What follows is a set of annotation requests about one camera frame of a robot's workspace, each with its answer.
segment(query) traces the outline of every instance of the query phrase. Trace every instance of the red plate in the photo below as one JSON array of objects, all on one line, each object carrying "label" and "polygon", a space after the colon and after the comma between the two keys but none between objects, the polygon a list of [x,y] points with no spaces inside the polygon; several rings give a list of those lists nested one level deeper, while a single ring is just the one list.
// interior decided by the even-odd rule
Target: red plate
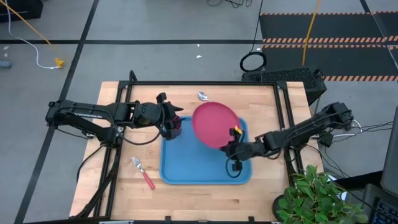
[{"label": "red plate", "polygon": [[234,111],[217,102],[207,102],[198,106],[192,115],[192,125],[198,139],[214,149],[219,149],[233,140],[229,135],[230,128],[241,128]]}]

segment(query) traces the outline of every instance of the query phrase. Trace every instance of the fork handle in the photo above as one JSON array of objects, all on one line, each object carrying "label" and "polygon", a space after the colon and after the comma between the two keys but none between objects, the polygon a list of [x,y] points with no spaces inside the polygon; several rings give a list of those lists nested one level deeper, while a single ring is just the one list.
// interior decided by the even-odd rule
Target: fork handle
[{"label": "fork handle", "polygon": [[145,172],[143,172],[142,174],[143,174],[143,176],[144,176],[144,178],[145,178],[145,181],[148,183],[150,189],[151,189],[151,190],[155,190],[155,185],[154,185],[154,183],[152,183],[152,181],[151,181],[150,178],[148,177],[148,174],[145,173]]}]

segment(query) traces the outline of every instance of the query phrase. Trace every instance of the yellow tag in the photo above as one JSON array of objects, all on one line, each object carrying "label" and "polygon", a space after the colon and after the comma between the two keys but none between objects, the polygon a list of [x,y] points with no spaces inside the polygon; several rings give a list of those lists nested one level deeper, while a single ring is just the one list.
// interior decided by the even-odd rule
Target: yellow tag
[{"label": "yellow tag", "polygon": [[237,131],[239,134],[243,134],[243,131],[240,130],[237,126],[235,126],[235,131]]},{"label": "yellow tag", "polygon": [[55,58],[55,63],[57,64],[58,68],[62,68],[65,62],[59,58]]}]

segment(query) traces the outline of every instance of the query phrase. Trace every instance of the black mat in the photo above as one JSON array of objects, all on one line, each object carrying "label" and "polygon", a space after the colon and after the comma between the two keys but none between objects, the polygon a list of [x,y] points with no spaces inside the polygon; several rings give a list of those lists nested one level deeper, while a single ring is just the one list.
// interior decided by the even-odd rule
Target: black mat
[{"label": "black mat", "polygon": [[[313,14],[262,14],[260,26],[266,43],[303,42]],[[311,31],[316,43],[381,43],[380,30],[370,13],[318,14]]]},{"label": "black mat", "polygon": [[398,46],[389,46],[390,51],[396,62],[398,63]]},{"label": "black mat", "polygon": [[374,18],[388,44],[398,44],[398,12],[374,12]]},{"label": "black mat", "polygon": [[[265,45],[266,70],[302,65],[303,45]],[[385,45],[309,45],[306,66],[321,69],[331,81],[391,81],[398,71]]]}]

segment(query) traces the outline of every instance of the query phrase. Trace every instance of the yellow cable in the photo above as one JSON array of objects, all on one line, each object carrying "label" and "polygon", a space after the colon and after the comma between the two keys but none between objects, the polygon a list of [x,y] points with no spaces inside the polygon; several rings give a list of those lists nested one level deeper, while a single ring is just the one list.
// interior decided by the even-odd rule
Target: yellow cable
[{"label": "yellow cable", "polygon": [[308,39],[310,38],[312,24],[313,24],[313,22],[315,20],[315,16],[317,16],[317,14],[318,14],[318,10],[319,10],[319,6],[320,5],[321,5],[321,0],[318,0],[317,7],[315,8],[315,12],[313,13],[313,16],[312,16],[312,20],[311,20],[311,23],[310,23],[310,28],[308,28],[307,37],[305,38],[304,51],[303,51],[303,62],[302,62],[303,66],[305,64],[305,52],[307,51],[307,44],[308,44]]},{"label": "yellow cable", "polygon": [[[39,31],[37,31],[32,25],[30,25],[20,14],[18,14],[18,12],[16,12],[15,10],[13,10],[11,7],[9,7],[3,0],[0,0],[0,3],[3,4],[4,6],[6,6],[12,13],[14,13],[15,15],[17,15],[22,21],[25,22],[25,24],[27,26],[29,26],[29,28],[31,28],[37,35],[39,35],[42,39],[44,39],[46,41],[46,43],[49,44],[49,46],[53,47],[58,53],[60,53],[59,49],[57,49],[54,45],[52,45],[50,43],[49,40],[47,40],[47,38],[45,38]],[[55,63],[57,64],[58,67],[62,68],[63,64],[65,63],[64,60],[61,60],[59,58],[55,59]]]}]

